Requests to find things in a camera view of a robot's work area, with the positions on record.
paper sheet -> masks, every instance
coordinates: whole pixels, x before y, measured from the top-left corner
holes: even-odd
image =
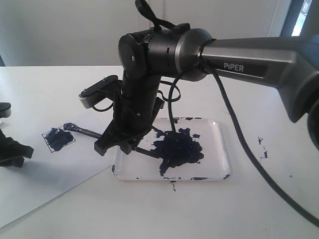
[[[92,113],[66,122],[98,133],[106,127]],[[52,127],[60,127],[66,122]],[[76,132],[71,132],[75,142],[52,153],[41,135],[51,129],[43,130],[29,139],[34,153],[32,159],[24,161],[22,168],[0,167],[0,228],[113,164],[113,148],[101,157],[94,151],[96,139]]]

robotic arm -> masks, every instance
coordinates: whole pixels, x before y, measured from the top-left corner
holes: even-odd
[[[188,23],[175,26],[156,18],[143,0],[136,6],[154,28],[121,37],[123,80],[107,77],[79,95],[86,108],[104,98],[113,101],[113,120],[95,142],[99,154],[115,145],[126,154],[136,150],[163,108],[157,97],[161,77],[185,73],[183,80],[199,81],[207,73],[200,67],[188,70],[196,64],[220,76],[277,88],[292,122],[309,113],[309,134],[319,149],[319,36],[215,40]]]

table surface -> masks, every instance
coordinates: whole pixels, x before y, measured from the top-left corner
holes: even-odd
[[[4,133],[24,143],[38,125],[54,125],[88,111],[78,94],[113,74],[121,77],[122,67],[0,68],[0,101],[12,104]],[[263,147],[268,152],[261,164],[319,217],[319,152],[308,136],[307,117],[290,122],[276,89],[222,81],[252,151],[257,158]],[[180,81],[179,87],[182,97],[173,104],[175,117],[220,122],[233,171],[229,179],[176,182],[175,192],[169,182],[120,181],[108,168],[3,227],[0,238],[319,238],[319,229],[286,204],[246,156],[215,80]],[[161,88],[168,93],[168,86]],[[94,114],[105,127],[112,118],[111,111]],[[167,116],[165,107],[158,117]]]

dark blue paint blob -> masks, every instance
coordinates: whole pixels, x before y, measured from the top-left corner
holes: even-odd
[[[261,141],[263,141],[263,138],[258,137],[258,142],[259,142],[259,144],[261,144]]]
[[[162,141],[155,141],[152,152],[159,155],[163,162],[159,167],[161,176],[164,176],[169,167],[175,168],[185,163],[196,163],[204,157],[199,142],[190,136],[190,129],[180,128],[178,132],[166,131]]]
[[[52,128],[44,138],[54,151],[61,150],[62,147],[73,141],[72,134],[60,128]]]
[[[193,177],[191,180],[205,180],[207,177]]]
[[[230,174],[226,174],[225,177],[223,179],[226,179],[230,176]]]

paint tray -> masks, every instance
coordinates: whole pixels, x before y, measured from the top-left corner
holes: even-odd
[[[153,124],[163,130],[171,130],[168,119],[156,119]],[[113,173],[122,180],[168,180],[168,181],[217,181],[230,176],[230,162],[219,124],[212,119],[175,118],[176,130],[190,129],[190,135],[202,147],[204,155],[197,163],[185,163],[175,168],[169,167],[160,175],[162,158],[153,158],[132,151],[124,154],[118,147],[114,156]],[[139,144],[140,148],[155,149],[153,143],[163,140],[157,138],[157,133],[151,130]]]

